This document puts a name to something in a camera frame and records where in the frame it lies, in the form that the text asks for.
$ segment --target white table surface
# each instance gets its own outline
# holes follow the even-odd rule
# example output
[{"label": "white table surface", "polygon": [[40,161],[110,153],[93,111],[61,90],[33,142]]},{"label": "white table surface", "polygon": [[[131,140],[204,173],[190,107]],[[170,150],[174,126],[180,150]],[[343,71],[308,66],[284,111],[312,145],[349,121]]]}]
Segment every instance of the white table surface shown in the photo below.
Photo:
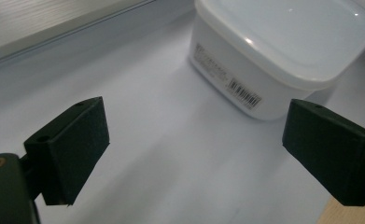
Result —
[{"label": "white table surface", "polygon": [[[73,206],[43,224],[316,223],[329,194],[187,59],[191,0],[158,0],[0,63],[0,153],[79,101],[103,96],[110,146]],[[307,100],[365,126],[365,52]]]}]

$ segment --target product label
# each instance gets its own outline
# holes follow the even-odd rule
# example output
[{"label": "product label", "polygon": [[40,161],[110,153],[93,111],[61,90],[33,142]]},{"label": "product label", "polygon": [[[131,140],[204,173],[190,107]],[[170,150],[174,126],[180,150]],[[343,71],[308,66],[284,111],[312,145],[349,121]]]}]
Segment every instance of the product label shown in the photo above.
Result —
[{"label": "product label", "polygon": [[227,69],[217,62],[200,44],[196,45],[194,59],[228,93],[249,110],[260,104],[262,98],[238,81]]}]

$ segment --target container lid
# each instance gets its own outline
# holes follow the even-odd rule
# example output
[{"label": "container lid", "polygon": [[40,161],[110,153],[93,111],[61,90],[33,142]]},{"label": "container lid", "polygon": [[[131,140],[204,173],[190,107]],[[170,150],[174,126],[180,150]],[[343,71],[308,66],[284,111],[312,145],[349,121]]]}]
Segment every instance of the container lid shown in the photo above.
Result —
[{"label": "container lid", "polygon": [[365,11],[350,0],[196,0],[201,18],[294,88],[327,88],[365,49]]}]

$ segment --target white plastic container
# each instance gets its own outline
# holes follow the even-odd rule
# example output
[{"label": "white plastic container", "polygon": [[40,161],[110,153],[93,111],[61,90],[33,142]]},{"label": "white plastic container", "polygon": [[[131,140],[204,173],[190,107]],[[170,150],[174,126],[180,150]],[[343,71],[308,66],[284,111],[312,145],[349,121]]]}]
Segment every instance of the white plastic container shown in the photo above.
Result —
[{"label": "white plastic container", "polygon": [[365,11],[349,0],[196,0],[190,60],[257,119],[334,84],[365,50]]}]

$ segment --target black mount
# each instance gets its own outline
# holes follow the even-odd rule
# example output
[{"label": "black mount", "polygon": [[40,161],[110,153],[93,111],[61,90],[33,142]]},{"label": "black mount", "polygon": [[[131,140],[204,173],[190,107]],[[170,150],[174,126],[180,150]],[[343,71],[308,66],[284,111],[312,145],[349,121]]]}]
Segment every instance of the black mount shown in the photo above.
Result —
[{"label": "black mount", "polygon": [[109,145],[102,97],[75,104],[25,142],[0,154],[0,223],[40,223],[34,199],[73,204]]}]

